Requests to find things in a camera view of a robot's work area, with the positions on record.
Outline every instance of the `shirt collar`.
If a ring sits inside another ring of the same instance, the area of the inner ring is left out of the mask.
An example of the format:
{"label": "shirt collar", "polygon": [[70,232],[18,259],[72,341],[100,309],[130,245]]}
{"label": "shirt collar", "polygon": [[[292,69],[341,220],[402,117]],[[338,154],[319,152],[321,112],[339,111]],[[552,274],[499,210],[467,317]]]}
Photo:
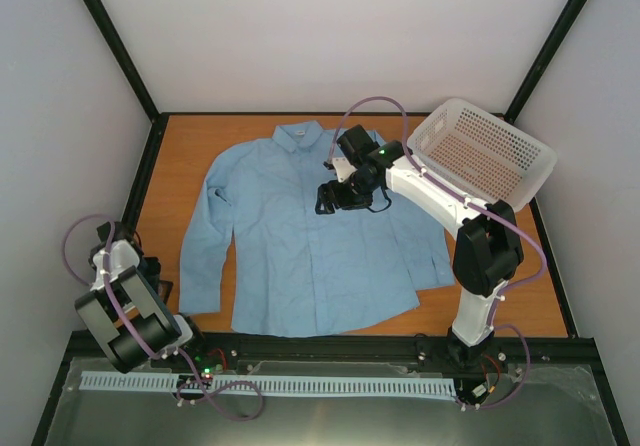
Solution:
{"label": "shirt collar", "polygon": [[273,140],[290,153],[293,153],[298,148],[310,148],[323,132],[324,129],[317,121],[288,124],[276,126],[273,132]]}

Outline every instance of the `black beam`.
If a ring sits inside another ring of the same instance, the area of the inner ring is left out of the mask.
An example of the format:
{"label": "black beam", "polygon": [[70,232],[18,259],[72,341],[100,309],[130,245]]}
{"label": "black beam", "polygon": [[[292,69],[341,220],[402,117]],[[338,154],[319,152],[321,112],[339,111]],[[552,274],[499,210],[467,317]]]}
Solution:
{"label": "black beam", "polygon": [[553,256],[553,251],[551,249],[551,242],[549,241],[549,236],[547,236],[547,231],[544,227],[544,222],[542,221],[542,216],[540,215],[540,208],[538,207],[538,202],[536,198],[533,198],[529,203],[531,206],[531,214],[533,215],[533,222],[536,225],[536,230],[538,231],[538,236],[540,237],[540,245],[542,246],[542,250],[547,257],[547,267],[549,269],[549,276],[551,276],[551,282],[553,283],[553,289],[556,292],[556,299],[558,300],[558,305],[560,306],[560,313],[562,314],[562,320],[564,321],[564,326],[567,330],[567,334],[570,338],[577,338],[578,329],[576,328],[576,323],[573,320],[573,315],[571,314],[571,308],[569,307],[569,300],[567,299],[567,294],[565,293],[564,286],[562,285],[562,279],[560,278],[560,272],[558,271],[558,265],[556,264],[555,257]]}
{"label": "black beam", "polygon": [[134,231],[140,218],[140,211],[142,211],[144,198],[147,195],[153,168],[156,165],[156,159],[160,152],[160,146],[162,145],[162,139],[164,138],[168,122],[169,115],[162,113],[158,116],[157,121],[151,125],[151,131],[149,131],[149,136],[147,136],[147,143],[142,152],[138,171],[136,171],[136,177],[133,180],[133,185],[129,192],[129,199],[122,214],[122,223]]}
{"label": "black beam", "polygon": [[505,121],[509,124],[514,124],[586,2],[587,0],[567,1],[560,16],[558,16],[556,24],[549,33],[547,40],[542,45],[542,49],[540,49],[531,69],[529,69],[513,101],[511,101],[509,109],[505,113]]}
{"label": "black beam", "polygon": [[154,122],[158,118],[158,109],[156,108],[151,96],[149,95],[149,91],[147,91],[140,74],[138,74],[138,70],[136,69],[127,49],[124,47],[124,43],[120,39],[120,35],[118,31],[116,31],[113,22],[111,22],[111,18],[109,18],[109,14],[107,10],[104,8],[101,0],[83,0],[84,4],[87,6],[87,9],[91,13],[93,20],[95,21],[98,29],[102,33],[105,41],[109,45],[111,52],[118,61],[122,72],[127,77],[133,92],[138,97],[138,101],[142,105],[145,113],[149,119]]}

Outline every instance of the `robotic arm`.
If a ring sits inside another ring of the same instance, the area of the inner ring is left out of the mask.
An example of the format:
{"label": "robotic arm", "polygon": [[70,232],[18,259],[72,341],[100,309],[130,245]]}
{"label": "robotic arm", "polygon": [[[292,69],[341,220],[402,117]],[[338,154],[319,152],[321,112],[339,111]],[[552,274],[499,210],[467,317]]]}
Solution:
{"label": "robotic arm", "polygon": [[[453,272],[462,285],[458,314],[449,330],[448,352],[461,367],[473,362],[493,336],[493,315],[500,291],[514,276],[524,256],[517,234],[469,208],[469,202],[487,208],[515,225],[513,209],[504,201],[485,204],[443,181],[467,197],[460,203],[422,177],[405,156],[402,144],[391,141],[380,146],[362,126],[347,130],[337,141],[345,155],[333,158],[337,180],[318,188],[316,213],[333,214],[337,209],[371,210],[373,192],[389,189],[414,202],[456,237]],[[413,160],[425,169],[417,157]]]}

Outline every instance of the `black post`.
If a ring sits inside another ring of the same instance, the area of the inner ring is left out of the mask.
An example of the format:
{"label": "black post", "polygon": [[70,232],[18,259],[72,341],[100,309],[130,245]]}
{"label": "black post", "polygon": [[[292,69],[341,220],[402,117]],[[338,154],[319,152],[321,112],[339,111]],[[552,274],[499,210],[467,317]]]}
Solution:
{"label": "black post", "polygon": [[516,118],[522,111],[522,108],[524,108],[524,105],[531,96],[531,93],[533,93],[538,81],[540,81],[540,78],[547,69],[547,66],[549,66],[553,56],[556,54],[560,44],[562,44],[562,41],[569,32],[569,29],[571,29],[571,26],[580,14],[580,11],[586,2],[587,0],[567,1],[567,4],[560,13],[560,16],[558,16],[558,20],[553,26],[551,33],[549,33],[547,40],[544,42],[542,49],[533,62],[531,69],[529,69],[529,72],[520,85],[513,101],[511,101],[509,109],[505,113],[505,121],[509,124],[513,124],[515,122]]}
{"label": "black post", "polygon": [[111,22],[111,18],[109,18],[109,14],[107,10],[104,8],[101,0],[83,0],[84,4],[89,9],[91,16],[93,16],[93,20],[96,25],[100,29],[102,36],[104,36],[105,41],[111,48],[111,52],[116,57],[116,61],[122,68],[122,72],[127,77],[131,88],[133,88],[133,92],[138,97],[138,101],[142,105],[145,113],[151,120],[151,122],[155,122],[158,118],[158,109],[156,108],[151,96],[149,95],[149,91],[147,91],[146,86],[142,82],[142,78],[140,74],[138,74],[138,70],[133,64],[127,49],[124,47],[120,36],[118,35],[118,31],[116,31],[115,26]]}

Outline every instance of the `blue shirt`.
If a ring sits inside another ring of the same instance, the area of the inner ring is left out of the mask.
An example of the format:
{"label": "blue shirt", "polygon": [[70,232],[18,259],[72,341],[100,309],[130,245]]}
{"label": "blue shirt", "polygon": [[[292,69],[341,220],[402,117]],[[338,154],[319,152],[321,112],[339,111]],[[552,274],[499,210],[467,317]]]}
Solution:
{"label": "blue shirt", "polygon": [[[335,179],[322,164],[332,136],[316,121],[278,126],[271,139],[216,158],[182,244],[181,312],[220,310],[232,232],[232,328],[241,333],[307,337],[363,328],[417,307],[416,290],[453,284],[444,229],[409,200],[389,191],[385,212],[315,213],[318,186]],[[384,205],[374,195],[373,207]]]}

